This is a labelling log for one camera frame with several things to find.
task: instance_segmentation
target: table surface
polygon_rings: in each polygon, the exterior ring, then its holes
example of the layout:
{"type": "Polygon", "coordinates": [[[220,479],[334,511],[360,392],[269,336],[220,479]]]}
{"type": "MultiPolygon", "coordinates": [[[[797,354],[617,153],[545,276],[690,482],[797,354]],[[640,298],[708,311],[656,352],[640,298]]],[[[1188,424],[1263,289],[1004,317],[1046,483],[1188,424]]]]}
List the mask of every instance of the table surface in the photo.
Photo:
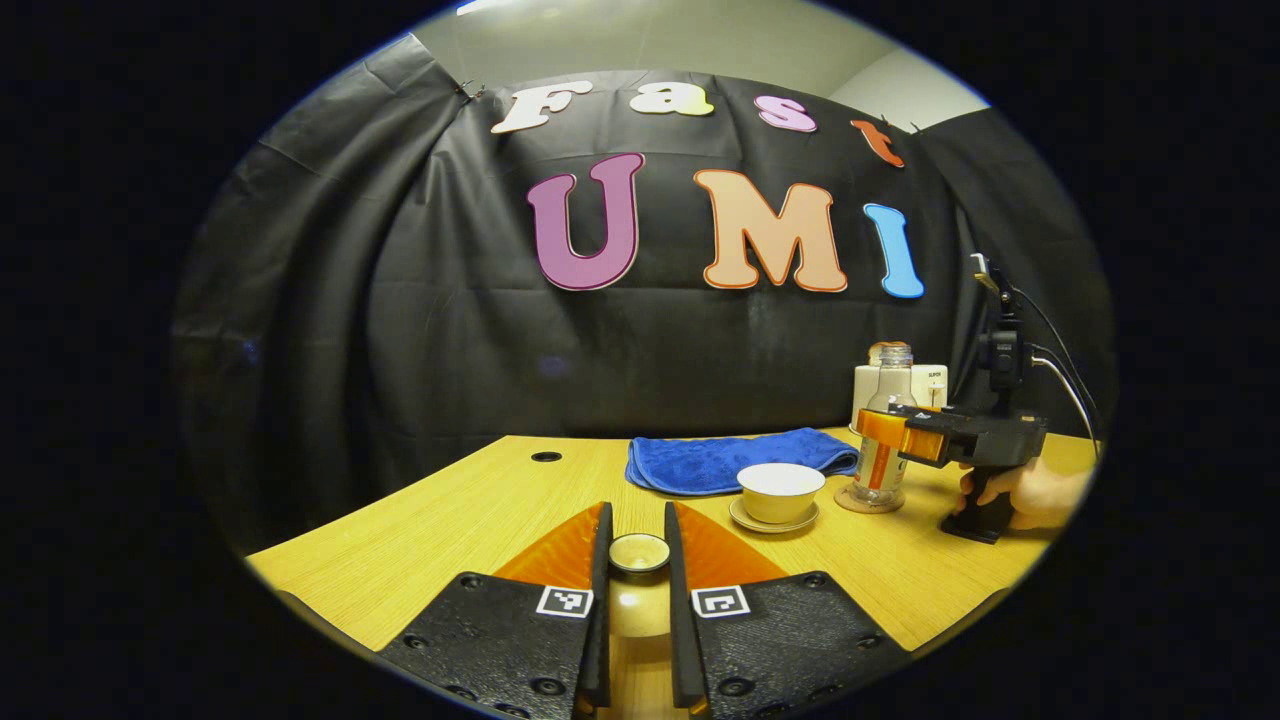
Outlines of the table surface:
{"type": "MultiPolygon", "coordinates": [[[[847,428],[823,430],[854,447],[847,428]]],[[[964,473],[908,464],[906,503],[864,515],[836,505],[850,478],[832,475],[806,528],[759,534],[730,519],[739,495],[676,497],[623,479],[626,439],[508,436],[321,528],[248,556],[288,591],[371,650],[381,650],[462,571],[493,573],[558,524],[613,503],[613,532],[663,534],[663,506],[681,501],[721,523],[791,574],[826,570],[895,641],[915,650],[993,592],[1015,584],[1057,530],[1006,530],[996,544],[938,530],[964,473]],[[554,462],[530,459],[554,451],[554,462]]],[[[1048,434],[1042,462],[1060,473],[1093,466],[1088,439],[1048,434]]],[[[669,637],[611,639],[611,717],[687,719],[671,706],[669,637]]]]}

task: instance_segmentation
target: wall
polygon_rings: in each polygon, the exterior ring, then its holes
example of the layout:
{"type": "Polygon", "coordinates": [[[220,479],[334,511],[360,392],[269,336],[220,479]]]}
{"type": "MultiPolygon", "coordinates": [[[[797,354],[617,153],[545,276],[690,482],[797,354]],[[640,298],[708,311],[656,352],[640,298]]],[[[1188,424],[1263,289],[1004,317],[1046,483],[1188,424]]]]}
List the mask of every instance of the wall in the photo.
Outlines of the wall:
{"type": "Polygon", "coordinates": [[[831,99],[899,128],[915,132],[956,115],[987,108],[987,102],[933,63],[899,47],[849,78],[831,99]]]}

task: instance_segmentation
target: white cable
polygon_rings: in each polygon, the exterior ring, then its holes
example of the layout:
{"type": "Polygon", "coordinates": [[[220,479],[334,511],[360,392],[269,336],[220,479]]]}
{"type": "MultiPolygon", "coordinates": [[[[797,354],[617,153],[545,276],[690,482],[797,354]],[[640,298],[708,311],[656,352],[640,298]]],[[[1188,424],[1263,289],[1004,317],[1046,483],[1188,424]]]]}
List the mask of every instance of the white cable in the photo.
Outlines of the white cable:
{"type": "Polygon", "coordinates": [[[1050,370],[1053,370],[1053,374],[1057,375],[1059,382],[1061,382],[1062,387],[1066,388],[1066,393],[1071,396],[1071,402],[1075,402],[1075,409],[1076,409],[1076,411],[1080,413],[1080,418],[1084,420],[1084,429],[1089,430],[1089,442],[1093,443],[1093,459],[1097,460],[1098,459],[1098,441],[1093,439],[1093,425],[1089,423],[1089,415],[1084,411],[1084,406],[1080,405],[1080,398],[1075,395],[1075,391],[1071,389],[1071,383],[1066,382],[1066,378],[1062,377],[1062,372],[1059,370],[1057,365],[1055,365],[1053,363],[1051,363],[1047,357],[1038,357],[1033,352],[1032,354],[1032,365],[1033,366],[1034,365],[1044,365],[1050,370]]]}

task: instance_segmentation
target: white bowl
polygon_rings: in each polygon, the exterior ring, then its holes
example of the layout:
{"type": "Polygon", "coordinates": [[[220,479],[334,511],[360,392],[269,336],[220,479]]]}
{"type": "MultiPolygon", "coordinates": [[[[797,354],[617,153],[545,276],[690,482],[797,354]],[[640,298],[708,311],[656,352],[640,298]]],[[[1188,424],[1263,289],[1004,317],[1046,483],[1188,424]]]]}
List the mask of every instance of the white bowl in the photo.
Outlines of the white bowl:
{"type": "Polygon", "coordinates": [[[790,523],[813,505],[827,478],[804,465],[762,462],[737,473],[746,512],[762,523],[790,523]]]}

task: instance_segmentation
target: saucer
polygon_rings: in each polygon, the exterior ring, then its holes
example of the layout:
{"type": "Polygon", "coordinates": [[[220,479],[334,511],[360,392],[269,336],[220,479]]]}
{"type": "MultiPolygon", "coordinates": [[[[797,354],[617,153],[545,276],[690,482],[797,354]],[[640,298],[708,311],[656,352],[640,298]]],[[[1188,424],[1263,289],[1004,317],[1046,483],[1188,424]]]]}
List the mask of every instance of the saucer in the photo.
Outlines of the saucer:
{"type": "Polygon", "coordinates": [[[800,519],[792,520],[791,523],[762,523],[755,518],[746,514],[746,509],[742,507],[742,498],[739,497],[728,505],[728,515],[735,523],[742,525],[749,530],[755,530],[758,533],[786,533],[788,530],[795,530],[813,523],[818,519],[818,503],[814,502],[800,515],[800,519]]]}

